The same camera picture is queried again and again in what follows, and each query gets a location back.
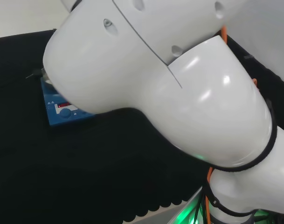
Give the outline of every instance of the green light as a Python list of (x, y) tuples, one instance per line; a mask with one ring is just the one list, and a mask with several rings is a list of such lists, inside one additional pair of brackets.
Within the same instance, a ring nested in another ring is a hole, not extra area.
[(194, 218), (190, 221), (189, 224), (194, 224)]
[(188, 216), (188, 214), (193, 210), (193, 207), (184, 209), (176, 218), (176, 223), (180, 224)]

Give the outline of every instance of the black cloth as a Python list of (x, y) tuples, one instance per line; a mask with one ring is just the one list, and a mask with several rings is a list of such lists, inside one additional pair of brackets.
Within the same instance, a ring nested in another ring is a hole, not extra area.
[[(122, 223), (188, 200), (208, 166), (134, 109), (51, 128), (40, 80), (53, 31), (0, 38), (0, 224)], [(284, 82), (229, 39), (284, 128)]]

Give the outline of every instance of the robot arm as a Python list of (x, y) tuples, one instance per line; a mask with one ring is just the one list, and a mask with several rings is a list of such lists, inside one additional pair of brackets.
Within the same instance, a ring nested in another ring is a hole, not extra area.
[[(137, 108), (180, 150), (238, 167), (265, 149), (271, 116), (234, 54), (211, 37), (245, 1), (83, 0), (52, 36), (43, 64), (54, 87), (78, 108)], [(268, 178), (273, 164), (275, 180), (284, 180), (284, 164), (276, 162), (284, 160), (282, 129), (271, 153), (276, 156), (247, 171), (213, 172), (211, 188), (224, 206), (284, 213), (271, 204), (274, 195), (253, 196), (256, 176)], [(211, 213), (225, 223), (248, 219)]]

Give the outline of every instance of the knob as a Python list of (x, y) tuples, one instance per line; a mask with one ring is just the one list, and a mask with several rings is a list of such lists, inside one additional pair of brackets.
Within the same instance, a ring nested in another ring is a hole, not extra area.
[(63, 110), (61, 110), (60, 116), (63, 117), (63, 118), (69, 118), (71, 116), (70, 109), (64, 108)]

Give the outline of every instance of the screw hole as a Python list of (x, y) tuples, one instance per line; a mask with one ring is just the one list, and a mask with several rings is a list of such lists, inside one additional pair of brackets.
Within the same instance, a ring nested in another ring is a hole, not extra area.
[(104, 27), (109, 27), (109, 26), (111, 26), (112, 25), (112, 22), (110, 21), (110, 20), (108, 20), (108, 19), (105, 19), (104, 20)]
[(215, 13), (218, 19), (222, 19), (224, 17), (225, 7), (220, 2), (215, 3)]
[(173, 45), (172, 46), (172, 53), (175, 57), (179, 57), (182, 55), (183, 53), (183, 49), (181, 49), (180, 47)]

